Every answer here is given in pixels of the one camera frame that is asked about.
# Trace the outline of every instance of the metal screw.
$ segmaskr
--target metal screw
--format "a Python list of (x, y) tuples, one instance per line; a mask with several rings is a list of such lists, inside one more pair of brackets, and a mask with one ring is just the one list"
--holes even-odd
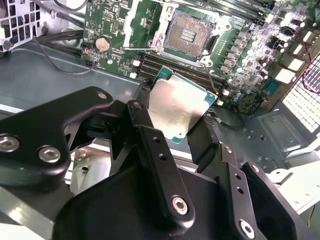
[(232, 153), (232, 150), (231, 150), (231, 148), (230, 147), (228, 147), (228, 146), (224, 146), (224, 149), (228, 152), (228, 153)]
[(293, 140), (291, 137), (288, 137), (288, 138), (286, 139), (286, 141), (287, 141), (288, 143), (292, 143), (294, 140)]
[(181, 197), (179, 196), (175, 196), (172, 199), (172, 205), (174, 207), (174, 209), (181, 215), (185, 215), (188, 212), (188, 205), (185, 202), (185, 200), (183, 200)]
[(60, 151), (51, 146), (41, 148), (38, 155), (42, 161), (51, 164), (57, 162), (61, 157)]
[(102, 99), (107, 99), (107, 95), (105, 95), (104, 93), (98, 93), (98, 96)]
[(257, 173), (259, 172), (259, 168), (256, 165), (252, 164), (252, 167)]
[(174, 8), (172, 6), (169, 6), (166, 10), (170, 14), (172, 14), (174, 12)]
[(161, 42), (160, 40), (158, 40), (158, 41), (156, 41), (156, 45), (157, 45), (158, 47), (162, 47), (162, 42)]
[(0, 137), (0, 152), (11, 153), (17, 150), (20, 146), (20, 142), (13, 136), (1, 136)]
[(255, 238), (255, 231), (252, 228), (252, 226), (247, 223), (245, 220), (240, 220), (239, 222), (240, 228), (243, 231), (243, 233), (249, 238), (254, 239)]

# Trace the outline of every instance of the motherboard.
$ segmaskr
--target motherboard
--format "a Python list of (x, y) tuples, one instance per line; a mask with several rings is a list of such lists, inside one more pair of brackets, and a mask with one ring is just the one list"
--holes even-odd
[(126, 78), (163, 66), (251, 115), (294, 81), (320, 32), (313, 0), (91, 0), (82, 60)]

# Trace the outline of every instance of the cable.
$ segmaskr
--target cable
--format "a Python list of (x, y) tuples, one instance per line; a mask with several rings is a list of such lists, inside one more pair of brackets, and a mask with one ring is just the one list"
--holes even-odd
[[(40, 0), (32, 0), (35, 4), (37, 4), (40, 8), (44, 9), (47, 13), (51, 14), (51, 12), (53, 11), (51, 8), (45, 6)], [(85, 24), (75, 18), (73, 18), (72, 16), (69, 16), (63, 12), (57, 12), (56, 13), (56, 17), (60, 18), (60, 19), (64, 19), (66, 21), (69, 21), (70, 23), (78, 26), (79, 28), (84, 28)]]
[(79, 20), (73, 18), (72, 16), (69, 16), (69, 15), (64, 14), (64, 13), (62, 13), (62, 12), (57, 12), (57, 13), (56, 13), (56, 16), (57, 16), (57, 18), (60, 18), (60, 19), (64, 19), (64, 20), (66, 20), (66, 21), (69, 21), (70, 23), (78, 26), (79, 28), (82, 28), (82, 29), (83, 29), (83, 28), (85, 27), (85, 24), (84, 24), (82, 21), (79, 21)]
[(235, 114), (236, 114), (237, 118), (240, 120), (240, 125), (238, 125), (238, 126), (232, 126), (232, 125), (229, 125), (229, 124), (225, 123), (213, 111), (210, 111), (210, 113), (214, 113), (213, 115), (215, 115), (215, 117), (214, 117), (215, 120), (218, 123), (220, 123), (222, 126), (228, 128), (228, 129), (238, 130), (238, 129), (242, 129), (244, 127), (244, 125), (245, 125), (245, 122), (244, 122), (243, 118), (241, 117), (240, 113), (237, 110), (235, 111)]
[(69, 46), (64, 46), (61, 44), (53, 43), (53, 42), (43, 42), (41, 45), (46, 46), (48, 48), (61, 51), (63, 53), (71, 54), (77, 58), (81, 58), (81, 50), (78, 48), (73, 48)]
[(42, 43), (51, 43), (51, 42), (57, 42), (57, 41), (71, 41), (71, 40), (80, 40), (82, 39), (83, 36), (82, 35), (74, 35), (74, 36), (61, 36), (61, 37), (56, 37), (53, 39), (49, 39), (49, 40), (41, 40), (41, 39), (37, 39), (37, 41), (42, 44)]
[(310, 228), (310, 222), (311, 222), (311, 218), (312, 218), (312, 215), (314, 214), (314, 211), (315, 211), (315, 208), (316, 208), (316, 205), (313, 205), (313, 208), (309, 214), (309, 217), (308, 217), (308, 228)]
[(62, 74), (67, 74), (67, 75), (72, 75), (72, 76), (84, 75), (84, 74), (87, 74), (87, 73), (89, 73), (90, 71), (92, 71), (92, 70), (95, 68), (95, 66), (96, 66), (96, 62), (95, 62), (94, 58), (93, 58), (90, 54), (88, 54), (88, 57), (90, 58), (90, 61), (92, 62), (92, 66), (91, 66), (89, 69), (87, 69), (87, 70), (85, 70), (85, 71), (81, 71), (81, 72), (69, 72), (69, 71), (61, 70), (61, 69), (60, 69), (59, 67), (57, 67), (57, 66), (55, 65), (55, 63), (51, 60), (50, 56), (46, 53), (45, 49), (40, 45), (40, 43), (37, 41), (37, 39), (34, 37), (32, 40), (33, 40), (33, 41), (35, 42), (35, 44), (40, 48), (40, 50), (41, 50), (42, 53), (45, 55), (45, 57), (49, 60), (49, 62), (51, 63), (51, 65), (52, 65), (58, 72), (60, 72), (60, 73), (62, 73)]
[(214, 81), (213, 81), (212, 78), (211, 78), (210, 72), (208, 71), (206, 65), (203, 65), (203, 66), (204, 66), (204, 69), (205, 69), (205, 71), (206, 71), (206, 74), (208, 74), (208, 77), (209, 77), (209, 80), (210, 80), (210, 82), (211, 82), (211, 86), (212, 86), (212, 88), (213, 88), (213, 91), (215, 91), (216, 93), (218, 93), (217, 89), (215, 88)]
[(61, 4), (60, 2), (58, 2), (58, 0), (53, 0), (53, 1), (54, 1), (55, 4), (57, 4), (60, 8), (62, 8), (64, 10), (67, 10), (67, 11), (70, 11), (70, 12), (77, 12), (77, 11), (83, 9), (87, 5), (89, 0), (84, 0), (84, 2), (81, 4), (81, 6), (79, 6), (77, 8), (70, 8), (70, 7), (66, 6), (66, 5)]
[(59, 33), (55, 33), (55, 34), (50, 34), (50, 35), (42, 35), (37, 37), (37, 41), (38, 42), (44, 42), (44, 41), (48, 41), (48, 42), (53, 42), (53, 41), (59, 41), (57, 39), (61, 39), (64, 37), (82, 37), (84, 34), (83, 30), (79, 30), (79, 31), (64, 31), (64, 32), (59, 32)]

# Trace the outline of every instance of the mounting hole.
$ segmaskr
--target mounting hole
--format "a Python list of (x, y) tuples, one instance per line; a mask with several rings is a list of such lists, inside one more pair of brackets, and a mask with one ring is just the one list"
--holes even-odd
[(83, 172), (88, 172), (88, 171), (89, 171), (89, 168), (88, 168), (87, 166), (83, 166), (83, 167), (81, 168), (81, 170), (82, 170)]
[(241, 180), (241, 177), (238, 174), (235, 174), (235, 177), (239, 180)]
[(111, 125), (109, 127), (109, 132), (112, 134), (117, 133), (120, 130), (120, 127), (118, 125)]
[(162, 161), (167, 160), (167, 157), (166, 157), (164, 154), (162, 154), (162, 153), (159, 154), (159, 158), (160, 158)]
[(155, 141), (157, 144), (160, 143), (160, 139), (157, 138), (156, 136), (153, 138), (153, 141)]
[(140, 102), (137, 102), (137, 101), (135, 101), (134, 103), (133, 103), (133, 105), (137, 108), (137, 109), (143, 109), (144, 107), (141, 105), (141, 103)]
[(245, 194), (245, 192), (240, 187), (237, 186), (236, 189), (238, 190), (239, 193)]

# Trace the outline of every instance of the red wire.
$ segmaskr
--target red wire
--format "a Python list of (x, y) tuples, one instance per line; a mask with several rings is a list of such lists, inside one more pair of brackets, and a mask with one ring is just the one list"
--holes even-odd
[(320, 94), (320, 91), (314, 91), (314, 90), (312, 90), (309, 86), (307, 86), (307, 84), (306, 84), (306, 82), (305, 82), (306, 73), (307, 73), (307, 71), (309, 70), (310, 66), (312, 65), (313, 60), (312, 60), (312, 57), (311, 57), (311, 54), (310, 54), (310, 49), (309, 49), (309, 47), (307, 46), (307, 43), (306, 43), (303, 39), (302, 39), (302, 42), (303, 42), (304, 48), (305, 48), (305, 50), (306, 50), (306, 53), (308, 54), (308, 57), (309, 57), (309, 64), (308, 64), (308, 66), (305, 68), (305, 70), (303, 71), (302, 76), (301, 76), (301, 78), (302, 78), (302, 80), (301, 80), (302, 85), (303, 85), (304, 89), (308, 90), (309, 92), (312, 92), (312, 93), (314, 93), (314, 94)]

